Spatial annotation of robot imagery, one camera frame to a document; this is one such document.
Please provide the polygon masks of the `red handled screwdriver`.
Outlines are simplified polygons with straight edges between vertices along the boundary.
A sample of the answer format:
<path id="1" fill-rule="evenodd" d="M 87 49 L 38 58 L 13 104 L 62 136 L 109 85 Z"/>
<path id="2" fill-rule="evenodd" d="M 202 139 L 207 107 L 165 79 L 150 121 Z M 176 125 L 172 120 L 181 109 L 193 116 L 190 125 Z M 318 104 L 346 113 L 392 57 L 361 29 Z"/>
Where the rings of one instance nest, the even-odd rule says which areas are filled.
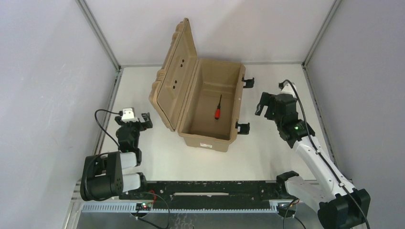
<path id="1" fill-rule="evenodd" d="M 219 99 L 219 102 L 218 102 L 218 105 L 217 105 L 217 108 L 216 108 L 216 111 L 215 111 L 215 114 L 214 114 L 215 120 L 219 120 L 219 118 L 220 118 L 220 114 L 221 114 L 221 100 L 222 100 L 222 95 L 220 95 L 220 99 Z"/>

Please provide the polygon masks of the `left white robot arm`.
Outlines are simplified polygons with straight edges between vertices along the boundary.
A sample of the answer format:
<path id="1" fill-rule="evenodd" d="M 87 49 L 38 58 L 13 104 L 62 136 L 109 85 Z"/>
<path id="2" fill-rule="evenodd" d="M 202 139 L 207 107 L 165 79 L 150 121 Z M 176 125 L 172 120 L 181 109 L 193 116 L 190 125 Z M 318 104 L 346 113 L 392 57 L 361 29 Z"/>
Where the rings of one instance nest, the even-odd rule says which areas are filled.
<path id="1" fill-rule="evenodd" d="M 143 122 L 138 118 L 125 118 L 128 112 L 115 117 L 119 125 L 116 131 L 118 151 L 102 153 L 85 158 L 81 178 L 80 195 L 84 201 L 104 201 L 111 197 L 132 191 L 146 191 L 147 181 L 143 173 L 124 174 L 125 169 L 140 166 L 142 151 L 139 137 L 142 131 L 153 127 L 149 113 L 142 113 Z"/>

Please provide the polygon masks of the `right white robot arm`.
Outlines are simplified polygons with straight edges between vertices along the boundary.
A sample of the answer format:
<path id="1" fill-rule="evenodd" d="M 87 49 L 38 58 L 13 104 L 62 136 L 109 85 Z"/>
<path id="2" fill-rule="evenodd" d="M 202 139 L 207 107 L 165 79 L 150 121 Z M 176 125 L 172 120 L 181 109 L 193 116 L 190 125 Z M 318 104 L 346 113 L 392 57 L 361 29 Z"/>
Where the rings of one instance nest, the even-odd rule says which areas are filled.
<path id="1" fill-rule="evenodd" d="M 265 118 L 275 122 L 280 137 L 302 158 L 319 184 L 314 187 L 297 172 L 288 171 L 276 178 L 282 192 L 303 200 L 325 229 L 350 229 L 361 224 L 369 228 L 369 193 L 357 189 L 326 156 L 306 118 L 298 117 L 299 102 L 291 94 L 263 92 L 255 112 L 261 115 L 267 107 Z"/>

